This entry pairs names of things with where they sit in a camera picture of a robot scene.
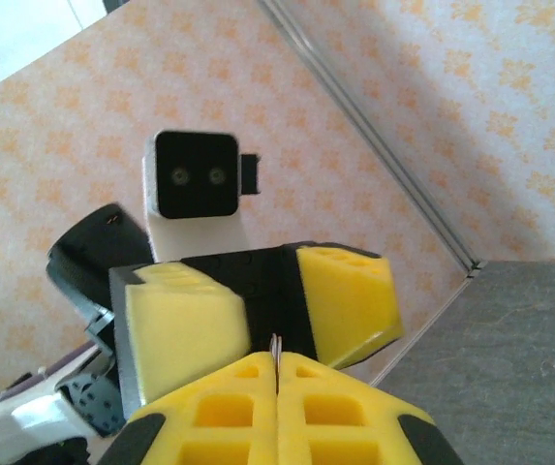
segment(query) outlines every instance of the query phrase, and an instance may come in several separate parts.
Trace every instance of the wallpaper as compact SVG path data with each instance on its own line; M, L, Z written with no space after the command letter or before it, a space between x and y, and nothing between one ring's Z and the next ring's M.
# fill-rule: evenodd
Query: wallpaper
M235 133L262 155L254 247L332 240L390 258L409 336L464 273L252 0L135 0L0 83L0 388L83 340L46 251L106 202L141 218L163 128ZM400 349L358 366L371 380Z
M286 0L485 259L555 259L555 0Z

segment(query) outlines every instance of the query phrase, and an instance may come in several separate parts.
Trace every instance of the orange patterned wall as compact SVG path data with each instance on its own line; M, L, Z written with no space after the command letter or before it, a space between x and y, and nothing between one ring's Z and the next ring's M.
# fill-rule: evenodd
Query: orange patterned wall
M105 202L141 217L163 128L262 154L242 203L254 246L335 240L392 261L409 335L463 271L253 0L134 0L0 84L0 387L82 340L46 250ZM355 373L371 380L390 352Z
M555 0L285 0L485 259L555 259Z

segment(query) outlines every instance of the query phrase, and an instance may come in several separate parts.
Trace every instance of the yellow foam padding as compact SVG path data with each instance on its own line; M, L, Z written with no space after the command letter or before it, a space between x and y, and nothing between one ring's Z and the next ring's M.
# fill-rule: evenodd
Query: yellow foam padding
M127 321L144 403L249 353L242 298L183 263L135 271L126 287Z
M256 353L143 407L130 421L166 417L142 465L277 465L276 409L273 358Z
M343 368L404 334L388 259L329 247L296 254L319 362Z
M305 356L284 353L277 396L280 465L420 465L398 417L425 412Z

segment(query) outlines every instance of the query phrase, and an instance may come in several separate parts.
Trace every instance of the gray stone floor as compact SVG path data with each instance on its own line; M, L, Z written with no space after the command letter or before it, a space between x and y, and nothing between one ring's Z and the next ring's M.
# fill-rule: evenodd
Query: gray stone floor
M555 263L489 263L381 382L465 464L555 464Z

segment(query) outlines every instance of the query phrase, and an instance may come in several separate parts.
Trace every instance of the metal pin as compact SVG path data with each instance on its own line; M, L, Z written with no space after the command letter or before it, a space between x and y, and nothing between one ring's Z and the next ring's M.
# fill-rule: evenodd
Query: metal pin
M273 334L270 338L270 354L273 356L275 362L275 386L277 387L277 392L279 392L279 369L281 363L281 353L282 353L282 339L281 336Z

